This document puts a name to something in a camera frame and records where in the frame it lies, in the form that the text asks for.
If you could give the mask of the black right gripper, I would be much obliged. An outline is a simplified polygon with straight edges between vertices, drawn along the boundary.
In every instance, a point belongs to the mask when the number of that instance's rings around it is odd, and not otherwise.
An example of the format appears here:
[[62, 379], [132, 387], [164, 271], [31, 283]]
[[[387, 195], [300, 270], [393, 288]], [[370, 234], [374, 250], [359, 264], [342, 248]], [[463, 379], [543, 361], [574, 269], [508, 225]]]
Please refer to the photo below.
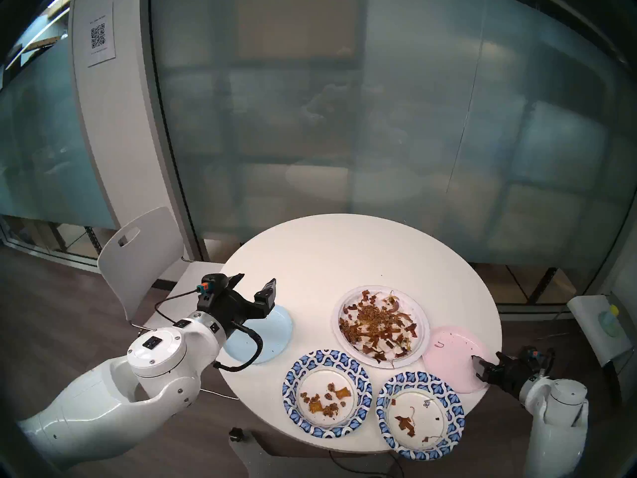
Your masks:
[[517, 358], [496, 352], [498, 364], [472, 355], [475, 376], [486, 384], [496, 386], [516, 400], [524, 401], [529, 388], [546, 378], [553, 367], [552, 355], [519, 355]]

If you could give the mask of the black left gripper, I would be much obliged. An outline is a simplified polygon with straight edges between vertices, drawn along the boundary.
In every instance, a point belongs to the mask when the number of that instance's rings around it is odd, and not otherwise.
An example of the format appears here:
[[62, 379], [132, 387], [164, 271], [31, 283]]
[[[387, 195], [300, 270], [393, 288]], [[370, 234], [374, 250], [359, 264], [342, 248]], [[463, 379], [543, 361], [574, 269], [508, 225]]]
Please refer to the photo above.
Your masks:
[[275, 278], [254, 294], [254, 301], [248, 301], [234, 290], [244, 276], [238, 273], [228, 277], [226, 286], [199, 286], [199, 311], [209, 315], [218, 327], [215, 333], [223, 331], [227, 339], [247, 321], [268, 316], [275, 306]]

